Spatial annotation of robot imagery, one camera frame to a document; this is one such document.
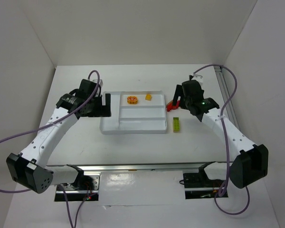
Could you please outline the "round orange lego piece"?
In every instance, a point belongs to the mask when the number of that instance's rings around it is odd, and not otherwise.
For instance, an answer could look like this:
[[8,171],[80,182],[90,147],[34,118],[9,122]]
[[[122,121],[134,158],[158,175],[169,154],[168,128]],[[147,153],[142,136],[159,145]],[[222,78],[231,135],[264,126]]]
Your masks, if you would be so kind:
[[127,97],[126,101],[130,105],[136,105],[138,104],[138,97],[134,95],[130,95]]

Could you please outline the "small yellow lego brick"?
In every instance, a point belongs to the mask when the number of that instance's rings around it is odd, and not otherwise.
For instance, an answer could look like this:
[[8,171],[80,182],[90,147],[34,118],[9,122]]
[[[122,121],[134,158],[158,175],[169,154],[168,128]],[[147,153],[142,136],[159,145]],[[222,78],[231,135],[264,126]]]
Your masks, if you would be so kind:
[[146,94],[145,100],[151,101],[151,99],[152,99],[152,95],[151,94]]

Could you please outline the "green yellow lego stack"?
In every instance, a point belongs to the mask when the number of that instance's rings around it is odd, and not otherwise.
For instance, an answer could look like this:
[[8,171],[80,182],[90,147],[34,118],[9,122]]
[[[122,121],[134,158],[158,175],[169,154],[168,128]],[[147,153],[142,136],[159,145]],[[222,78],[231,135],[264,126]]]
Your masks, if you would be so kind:
[[177,133],[180,131],[180,120],[178,117],[173,117],[173,132]]

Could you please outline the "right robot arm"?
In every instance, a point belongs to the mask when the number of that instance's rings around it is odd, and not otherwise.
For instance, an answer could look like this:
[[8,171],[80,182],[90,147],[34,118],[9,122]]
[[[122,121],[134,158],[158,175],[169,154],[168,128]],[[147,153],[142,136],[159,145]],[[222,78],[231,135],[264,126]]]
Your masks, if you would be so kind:
[[268,172],[268,149],[256,145],[221,113],[217,102],[204,98],[204,90],[197,80],[189,80],[176,86],[173,104],[189,110],[190,114],[208,126],[222,142],[228,143],[231,182],[242,189],[265,177]]

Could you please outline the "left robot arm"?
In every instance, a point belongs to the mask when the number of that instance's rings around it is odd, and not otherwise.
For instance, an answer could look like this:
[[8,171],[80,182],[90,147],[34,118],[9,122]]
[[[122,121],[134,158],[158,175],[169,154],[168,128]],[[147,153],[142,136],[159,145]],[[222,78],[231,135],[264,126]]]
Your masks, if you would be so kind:
[[83,79],[78,89],[60,97],[48,121],[49,127],[40,130],[34,140],[19,154],[11,153],[7,166],[12,179],[41,194],[51,185],[70,184],[79,189],[92,179],[71,164],[48,166],[48,160],[67,131],[81,117],[110,117],[111,95],[101,95],[101,86]]

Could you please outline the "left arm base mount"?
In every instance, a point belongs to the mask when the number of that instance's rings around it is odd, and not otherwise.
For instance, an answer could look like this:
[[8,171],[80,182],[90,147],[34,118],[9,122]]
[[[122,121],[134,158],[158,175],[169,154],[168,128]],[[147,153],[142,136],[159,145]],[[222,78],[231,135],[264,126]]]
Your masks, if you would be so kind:
[[65,197],[62,190],[66,192],[67,199],[70,202],[80,202],[85,198],[87,198],[86,201],[98,201],[100,173],[92,171],[85,172],[85,175],[89,177],[89,180],[84,181],[80,187],[74,187],[66,183],[61,184],[61,187],[57,186],[54,201],[65,201]]

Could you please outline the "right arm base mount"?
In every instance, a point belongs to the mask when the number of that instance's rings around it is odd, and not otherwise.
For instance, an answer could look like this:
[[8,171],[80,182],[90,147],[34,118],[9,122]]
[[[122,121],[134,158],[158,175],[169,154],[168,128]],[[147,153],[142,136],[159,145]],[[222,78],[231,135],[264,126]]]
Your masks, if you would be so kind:
[[179,181],[184,186],[187,200],[214,198],[222,183],[222,180],[210,180],[202,173],[184,173]]

